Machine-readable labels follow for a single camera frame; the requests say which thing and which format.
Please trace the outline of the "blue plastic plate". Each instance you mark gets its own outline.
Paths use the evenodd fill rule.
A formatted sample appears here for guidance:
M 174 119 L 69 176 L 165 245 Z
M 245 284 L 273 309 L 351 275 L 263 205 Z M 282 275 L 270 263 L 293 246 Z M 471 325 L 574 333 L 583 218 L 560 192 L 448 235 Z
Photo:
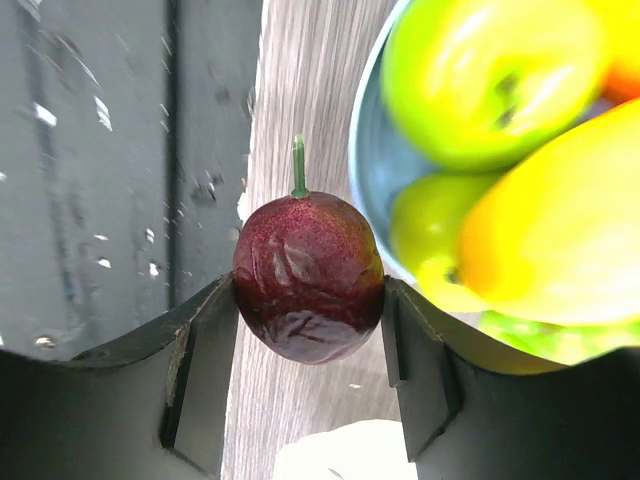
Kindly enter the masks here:
M 374 233 L 379 253 L 393 276 L 413 285 L 414 276 L 391 252 L 388 233 L 394 197 L 433 166 L 391 125 L 382 105 L 379 75 L 385 42 L 409 3 L 398 1 L 373 44 L 353 104 L 348 140 L 348 171 L 353 202 Z

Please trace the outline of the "fake orange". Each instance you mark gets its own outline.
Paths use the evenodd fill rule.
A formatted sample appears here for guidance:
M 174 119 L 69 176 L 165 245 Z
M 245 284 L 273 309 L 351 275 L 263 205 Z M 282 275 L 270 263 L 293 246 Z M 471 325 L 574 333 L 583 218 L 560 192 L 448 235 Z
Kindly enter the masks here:
M 639 0 L 595 0 L 587 4 L 605 26 L 612 58 L 604 96 L 615 103 L 638 98 Z

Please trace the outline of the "green fake pear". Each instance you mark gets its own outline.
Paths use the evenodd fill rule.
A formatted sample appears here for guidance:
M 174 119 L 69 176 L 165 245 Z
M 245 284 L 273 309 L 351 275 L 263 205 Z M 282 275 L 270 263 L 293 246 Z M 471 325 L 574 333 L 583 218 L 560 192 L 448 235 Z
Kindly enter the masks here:
M 457 267 L 457 235 L 477 200 L 501 177 L 482 174 L 431 173 L 395 198 L 389 242 L 395 259 L 418 290 L 443 311 L 472 313 L 486 305 L 469 289 L 452 281 Z

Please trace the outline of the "white plastic bag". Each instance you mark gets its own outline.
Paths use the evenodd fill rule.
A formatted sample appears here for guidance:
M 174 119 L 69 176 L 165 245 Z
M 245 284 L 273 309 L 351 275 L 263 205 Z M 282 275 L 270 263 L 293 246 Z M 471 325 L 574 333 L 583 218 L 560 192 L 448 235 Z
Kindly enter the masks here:
M 402 424 L 363 420 L 305 436 L 276 455 L 280 480 L 416 480 L 407 460 Z

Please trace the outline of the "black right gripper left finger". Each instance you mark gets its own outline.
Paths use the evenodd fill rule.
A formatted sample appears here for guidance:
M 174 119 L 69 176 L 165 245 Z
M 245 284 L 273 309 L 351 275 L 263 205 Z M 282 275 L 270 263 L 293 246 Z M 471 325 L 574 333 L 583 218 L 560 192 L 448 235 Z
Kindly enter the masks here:
M 69 361 L 1 354 L 5 479 L 216 479 L 238 310 L 229 276 Z

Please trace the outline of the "dark red fake plum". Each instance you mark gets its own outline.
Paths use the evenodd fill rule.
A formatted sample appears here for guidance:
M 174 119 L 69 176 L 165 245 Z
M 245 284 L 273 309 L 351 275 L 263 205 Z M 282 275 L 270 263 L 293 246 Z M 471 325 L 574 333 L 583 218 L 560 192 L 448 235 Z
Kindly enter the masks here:
M 293 140 L 294 189 L 248 218 L 233 256 L 235 301 L 251 332 L 282 357 L 319 365 L 366 343 L 384 305 L 384 268 L 367 220 L 305 182 Z

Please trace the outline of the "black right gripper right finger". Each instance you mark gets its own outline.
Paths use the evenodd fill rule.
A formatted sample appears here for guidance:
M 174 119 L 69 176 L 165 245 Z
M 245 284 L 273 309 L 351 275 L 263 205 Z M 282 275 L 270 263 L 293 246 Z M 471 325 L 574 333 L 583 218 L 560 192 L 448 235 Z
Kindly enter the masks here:
M 564 366 L 385 281 L 381 320 L 408 459 L 422 479 L 635 479 L 639 351 Z

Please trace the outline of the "yellow fake mango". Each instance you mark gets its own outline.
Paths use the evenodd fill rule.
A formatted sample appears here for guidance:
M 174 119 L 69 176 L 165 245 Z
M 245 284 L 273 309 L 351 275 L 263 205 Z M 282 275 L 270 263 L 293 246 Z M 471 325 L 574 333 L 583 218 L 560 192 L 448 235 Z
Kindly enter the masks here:
M 560 325 L 639 313 L 639 103 L 557 137 L 460 230 L 457 279 L 501 313 Z

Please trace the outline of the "green fake grapes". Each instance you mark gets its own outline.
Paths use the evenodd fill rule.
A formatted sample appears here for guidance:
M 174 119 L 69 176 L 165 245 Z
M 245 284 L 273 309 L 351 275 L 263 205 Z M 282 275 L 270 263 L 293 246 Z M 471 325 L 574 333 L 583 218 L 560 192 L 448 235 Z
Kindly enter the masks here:
M 564 365 L 639 345 L 638 317 L 627 324 L 560 326 L 486 311 L 478 328 L 506 345 Z

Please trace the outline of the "green fake apple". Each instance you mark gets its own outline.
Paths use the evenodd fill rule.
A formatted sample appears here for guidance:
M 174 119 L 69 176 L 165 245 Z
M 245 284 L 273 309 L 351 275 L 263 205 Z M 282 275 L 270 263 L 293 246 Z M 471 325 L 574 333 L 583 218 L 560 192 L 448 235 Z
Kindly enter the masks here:
M 571 127 L 608 63 L 604 26 L 582 1 L 413 1 L 386 40 L 381 96 L 435 164 L 489 171 Z

